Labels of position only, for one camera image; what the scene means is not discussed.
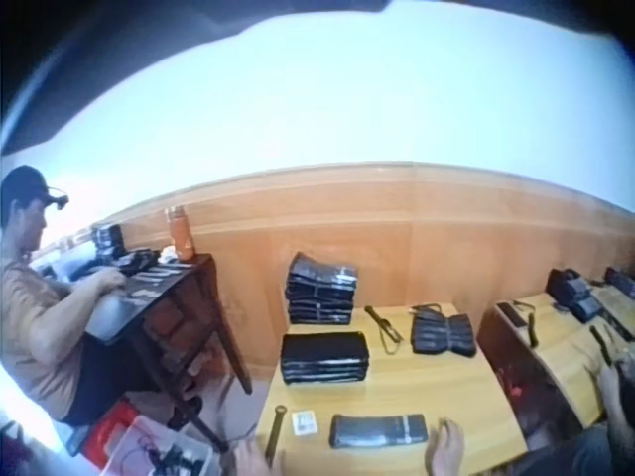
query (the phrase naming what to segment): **white wall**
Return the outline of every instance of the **white wall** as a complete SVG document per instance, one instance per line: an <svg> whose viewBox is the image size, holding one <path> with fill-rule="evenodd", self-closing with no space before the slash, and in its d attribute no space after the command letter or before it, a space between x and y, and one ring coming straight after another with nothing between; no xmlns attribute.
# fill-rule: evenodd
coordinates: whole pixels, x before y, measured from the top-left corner
<svg viewBox="0 0 635 476"><path fill-rule="evenodd" d="M281 17L165 59L3 168L35 165L70 193L45 241L196 183L344 162L510 172L635 211L634 132L635 72L612 38L396 3Z"/></svg>

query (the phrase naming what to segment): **stack of black pouches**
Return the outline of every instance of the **stack of black pouches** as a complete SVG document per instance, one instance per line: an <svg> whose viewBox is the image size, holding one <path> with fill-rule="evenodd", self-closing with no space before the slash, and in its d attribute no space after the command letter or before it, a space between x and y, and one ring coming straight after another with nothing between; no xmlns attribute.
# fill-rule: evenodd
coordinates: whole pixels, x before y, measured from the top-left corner
<svg viewBox="0 0 635 476"><path fill-rule="evenodd" d="M303 253L289 268L285 296L292 324L350 323L357 273ZM356 382L366 378L368 347L361 332L287 334L280 366L286 384Z"/></svg>
<svg viewBox="0 0 635 476"><path fill-rule="evenodd" d="M285 297L292 324L350 323L357 273L330 266L298 253L289 268Z"/></svg>
<svg viewBox="0 0 635 476"><path fill-rule="evenodd" d="M551 270L547 279L547 293L556 300L558 306L566 308L582 324L604 311L580 274L572 269Z"/></svg>
<svg viewBox="0 0 635 476"><path fill-rule="evenodd" d="M445 317L433 306L413 308L414 319L410 343L416 354L441 354L446 351L464 357L476 355L474 333L467 314Z"/></svg>

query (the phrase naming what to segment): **table surface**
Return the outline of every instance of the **table surface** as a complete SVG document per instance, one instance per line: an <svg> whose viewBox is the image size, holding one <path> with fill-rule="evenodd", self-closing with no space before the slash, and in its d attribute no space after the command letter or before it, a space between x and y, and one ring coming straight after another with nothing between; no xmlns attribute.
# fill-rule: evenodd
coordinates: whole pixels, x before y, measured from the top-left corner
<svg viewBox="0 0 635 476"><path fill-rule="evenodd" d="M181 273L166 277L156 286L128 278L125 293L112 293L99 300L86 326L86 332L105 345L113 344L134 328L135 324L141 321L140 317L145 312L154 307L185 278L200 270L209 260L211 260L209 254L196 255L192 260L187 261L187 263L192 264L191 268L171 268L181 271ZM145 301L143 305L135 305L121 299L123 296L129 297L135 291L143 289L159 293L159 295L157 297L136 297Z"/></svg>
<svg viewBox="0 0 635 476"><path fill-rule="evenodd" d="M536 308L535 331L539 345L530 350L553 377L582 426L591 426L602 413L602 403L588 370L593 368L593 359L601 358L599 345L589 332L589 328L595 325L609 345L607 332L613 336L618 347L624 347L626 343L601 317L582 324L569 312L558 312L553 307L554 299L547 293L516 301L525 302ZM523 306L514 308L525 321L528 320L529 309ZM516 328L502 312L498 314L509 323L529 348L527 328Z"/></svg>
<svg viewBox="0 0 635 476"><path fill-rule="evenodd" d="M631 335L635 335L635 300L611 285L593 286L591 293L609 314L617 319Z"/></svg>
<svg viewBox="0 0 635 476"><path fill-rule="evenodd" d="M451 304L442 304L446 316L457 314ZM293 475L427 474L425 444L380 450L331 449L328 445L334 414L351 417L388 417L423 414L428 430L448 417L465 433L462 474L471 474L504 463L527 451L525 440L498 381L480 349L474 358L446 352L419 355L412 352L412 317L405 307L377 308L390 320L405 341L396 355L387 355L379 327L363 310L353 312L349 326L292 325L289 333L362 331L370 352L366 380L350 384L287 386L280 366L257 429L264 448L274 419L274 408L288 409L278 441L285 452L284 469ZM386 338L390 347L392 341ZM318 434L294 436L291 414L314 411Z"/></svg>

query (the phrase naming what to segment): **orange water bottle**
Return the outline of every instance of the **orange water bottle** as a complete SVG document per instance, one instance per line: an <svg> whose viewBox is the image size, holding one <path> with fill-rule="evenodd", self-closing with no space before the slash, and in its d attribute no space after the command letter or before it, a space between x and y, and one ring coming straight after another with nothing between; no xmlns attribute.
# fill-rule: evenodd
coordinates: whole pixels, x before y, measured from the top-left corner
<svg viewBox="0 0 635 476"><path fill-rule="evenodd" d="M166 208L166 217L170 224L172 244L180 261L187 261L194 256L194 243L191 239L190 224L186 211L180 205Z"/></svg>

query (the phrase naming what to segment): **orange shirt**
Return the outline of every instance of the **orange shirt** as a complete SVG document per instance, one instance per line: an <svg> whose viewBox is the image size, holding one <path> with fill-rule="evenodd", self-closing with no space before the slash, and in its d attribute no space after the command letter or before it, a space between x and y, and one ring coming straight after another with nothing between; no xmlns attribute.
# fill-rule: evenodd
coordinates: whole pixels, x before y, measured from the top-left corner
<svg viewBox="0 0 635 476"><path fill-rule="evenodd" d="M55 366L37 361L29 347L33 322L60 296L49 282L25 263L3 261L0 360L22 391L54 419L63 419L77 390L81 367L81 343Z"/></svg>

